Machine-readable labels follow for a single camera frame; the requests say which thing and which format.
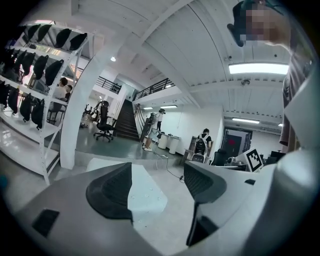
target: person in black shirt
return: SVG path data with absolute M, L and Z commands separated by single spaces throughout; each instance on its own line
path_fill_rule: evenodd
M 72 90 L 72 85 L 70 84 L 67 84 L 65 87 L 64 87 L 65 91 L 66 91 L 66 94 L 65 94 L 65 97 L 64 97 L 64 101 L 67 102 L 71 96 L 71 90 Z
M 209 129 L 205 128 L 205 129 L 203 130 L 203 132 L 198 136 L 198 139 L 200 138 L 200 136 L 201 136 L 201 138 L 204 138 L 204 137 L 206 137 L 208 134 L 209 134 Z M 210 136 L 208 136 L 208 137 L 206 138 L 206 144 L 207 144 L 208 149 L 211 149 L 212 139 L 211 139 Z

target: staircase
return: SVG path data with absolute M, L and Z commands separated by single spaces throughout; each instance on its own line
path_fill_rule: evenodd
M 115 123 L 115 136 L 140 141 L 132 102 L 124 100 L 120 114 Z

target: white shelving unit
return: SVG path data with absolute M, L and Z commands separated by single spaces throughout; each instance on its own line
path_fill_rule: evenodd
M 56 33 L 58 33 L 59 30 L 66 29 L 66 27 L 59 27 L 56 25 L 52 25 L 52 28 L 56 30 Z M 74 29 L 72 31 L 78 34 L 83 33 Z M 20 110 L 18 110 L 17 114 L 13 115 L 13 111 L 9 107 L 7 107 L 4 110 L 3 108 L 1 108 L 0 119 L 2 120 L 2 122 L 0 122 L 0 150 L 9 158 L 14 160 L 16 163 L 37 174 L 43 175 L 44 180 L 48 185 L 50 184 L 49 174 L 60 160 L 59 152 L 51 149 L 51 147 L 57 133 L 61 130 L 63 123 L 63 119 L 61 120 L 59 126 L 55 126 L 47 122 L 49 106 L 51 102 L 56 102 L 66 107 L 68 106 L 67 102 L 53 98 L 53 93 L 56 87 L 55 85 L 59 83 L 59 80 L 62 77 L 68 65 L 70 64 L 70 61 L 75 56 L 77 56 L 75 72 L 73 77 L 73 83 L 75 82 L 78 62 L 81 56 L 82 49 L 89 40 L 92 40 L 93 36 L 94 33 L 87 33 L 87 37 L 82 42 L 80 47 L 77 50 L 71 51 L 67 57 L 63 58 L 64 62 L 62 64 L 62 67 L 56 75 L 52 85 L 49 87 L 50 89 L 47 95 L 33 90 L 28 86 L 11 81 L 0 75 L 0 80 L 5 81 L 5 83 L 9 84 L 11 87 L 19 88 L 20 91 L 26 94 L 31 94 L 33 97 L 38 98 L 40 100 L 44 99 L 42 129 L 40 130 L 37 129 L 37 125 L 33 123 L 31 119 L 27 122 L 24 122 L 23 117 L 20 116 Z M 47 47 L 51 49 L 56 49 L 53 45 L 48 45 Z M 49 58 L 58 61 L 62 59 L 58 55 L 50 54 L 48 52 L 40 51 L 38 49 L 31 49 L 28 47 L 20 46 L 10 46 L 10 48 L 20 50 L 20 52 L 27 51 L 29 53 L 35 53 L 38 56 L 48 55 Z M 52 138 L 49 142 L 48 147 L 45 147 L 45 138 L 48 136 L 52 136 Z

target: black railing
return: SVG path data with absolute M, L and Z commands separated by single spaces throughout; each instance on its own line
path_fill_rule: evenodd
M 140 104 L 134 105 L 134 107 L 135 107 L 134 117 L 137 118 L 140 125 L 140 129 L 141 131 L 143 131 L 146 121 L 144 119 L 144 115 L 141 112 Z
M 148 87 L 142 91 L 139 91 L 135 95 L 133 100 L 135 101 L 135 100 L 141 99 L 145 96 L 148 96 L 150 94 L 154 94 L 156 92 L 162 91 L 164 89 L 167 89 L 167 88 L 170 88 L 173 86 L 176 86 L 176 85 L 173 82 L 171 82 L 171 80 L 169 78 L 166 78 L 160 82 L 155 83 L 154 85 L 151 85 L 150 87 Z
M 73 72 L 75 71 L 75 67 L 71 65 L 71 68 L 73 70 Z M 84 70 L 80 67 L 77 68 L 77 77 L 80 77 L 80 75 L 82 74 Z M 120 89 L 121 89 L 121 85 L 118 85 L 117 83 L 111 82 L 101 76 L 98 77 L 98 79 L 95 81 L 95 84 L 97 86 L 100 86 L 102 88 L 105 88 L 111 92 L 114 92 L 115 94 L 119 94 Z
M 119 94 L 121 89 L 121 85 L 111 82 L 101 76 L 98 77 L 98 79 L 95 81 L 95 84 L 97 86 L 101 86 L 102 88 L 106 88 L 109 91 L 114 92 L 115 94 Z

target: security camera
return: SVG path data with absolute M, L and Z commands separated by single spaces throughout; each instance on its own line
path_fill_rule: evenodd
M 250 81 L 248 79 L 244 79 L 244 80 L 241 81 L 241 85 L 242 86 L 248 86 L 248 85 L 250 85 Z

